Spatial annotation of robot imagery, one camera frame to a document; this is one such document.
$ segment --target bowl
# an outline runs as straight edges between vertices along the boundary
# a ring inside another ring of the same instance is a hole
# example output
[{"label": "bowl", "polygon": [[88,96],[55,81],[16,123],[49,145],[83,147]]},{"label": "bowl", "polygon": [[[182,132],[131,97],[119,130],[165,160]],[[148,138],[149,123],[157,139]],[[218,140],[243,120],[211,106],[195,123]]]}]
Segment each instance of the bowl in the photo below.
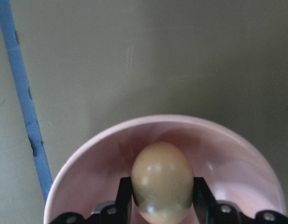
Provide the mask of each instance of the bowl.
[{"label": "bowl", "polygon": [[[155,141],[172,143],[184,151],[195,176],[204,177],[216,200],[236,203],[249,217],[266,209],[286,213],[274,171],[244,138],[208,120],[153,115],[115,125],[82,145],[53,182],[44,224],[64,212],[87,218],[97,204],[114,201],[120,178],[130,176],[139,152]],[[147,223],[134,204],[131,223]],[[193,208],[183,223],[198,223]]]}]

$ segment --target blue tape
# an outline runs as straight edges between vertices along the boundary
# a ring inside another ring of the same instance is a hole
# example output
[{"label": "blue tape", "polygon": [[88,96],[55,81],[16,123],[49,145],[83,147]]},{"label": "blue tape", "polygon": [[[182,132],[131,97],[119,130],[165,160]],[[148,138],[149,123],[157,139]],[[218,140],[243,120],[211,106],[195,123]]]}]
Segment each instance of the blue tape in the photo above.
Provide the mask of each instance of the blue tape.
[{"label": "blue tape", "polygon": [[14,77],[14,83],[19,97],[19,102],[25,122],[28,138],[33,150],[33,158],[40,182],[43,198],[46,201],[52,185],[52,177],[48,166],[45,149],[42,144],[34,104],[30,96],[29,85],[17,42],[15,26],[9,1],[0,1],[0,26],[7,49],[7,55]]}]

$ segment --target egg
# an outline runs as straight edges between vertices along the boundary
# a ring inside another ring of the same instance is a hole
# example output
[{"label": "egg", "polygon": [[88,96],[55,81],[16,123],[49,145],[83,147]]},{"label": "egg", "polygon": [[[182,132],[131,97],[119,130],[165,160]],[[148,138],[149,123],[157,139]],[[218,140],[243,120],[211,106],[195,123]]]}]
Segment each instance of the egg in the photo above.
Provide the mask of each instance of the egg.
[{"label": "egg", "polygon": [[134,199],[150,224],[178,224],[192,205],[194,173],[185,154],[171,143],[155,142],[137,156],[131,172]]}]

